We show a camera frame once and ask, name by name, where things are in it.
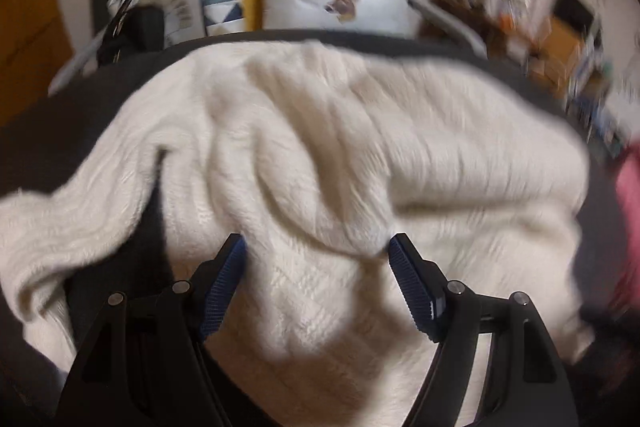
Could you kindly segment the cream knitted sweater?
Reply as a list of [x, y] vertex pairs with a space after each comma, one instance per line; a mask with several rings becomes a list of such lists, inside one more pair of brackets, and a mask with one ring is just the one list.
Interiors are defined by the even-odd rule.
[[188, 277], [231, 233], [248, 267], [205, 351], [288, 426], [398, 426], [435, 347], [385, 256], [405, 232], [448, 277], [533, 298], [582, 349], [570, 270], [589, 160], [570, 127], [474, 66], [318, 42], [206, 46], [130, 95], [66, 182], [1, 201], [1, 288], [25, 338], [79, 358], [63, 282], [160, 195], [160, 257]]

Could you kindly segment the black handbag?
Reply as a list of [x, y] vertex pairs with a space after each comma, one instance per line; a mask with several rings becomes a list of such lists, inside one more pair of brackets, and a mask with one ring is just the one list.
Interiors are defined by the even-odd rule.
[[161, 51], [164, 46], [163, 10], [155, 5], [134, 6], [107, 25], [96, 60], [102, 67], [139, 53]]

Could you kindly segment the wooden side table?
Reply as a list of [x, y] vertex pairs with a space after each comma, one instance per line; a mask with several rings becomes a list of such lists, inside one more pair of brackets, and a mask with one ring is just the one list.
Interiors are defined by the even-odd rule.
[[568, 23], [555, 16], [546, 17], [531, 35], [502, 16], [472, 8], [467, 1], [430, 1], [476, 31], [486, 44], [490, 58], [507, 58], [509, 46], [521, 44], [527, 75], [557, 98], [567, 92], [570, 76], [585, 46], [584, 38]]

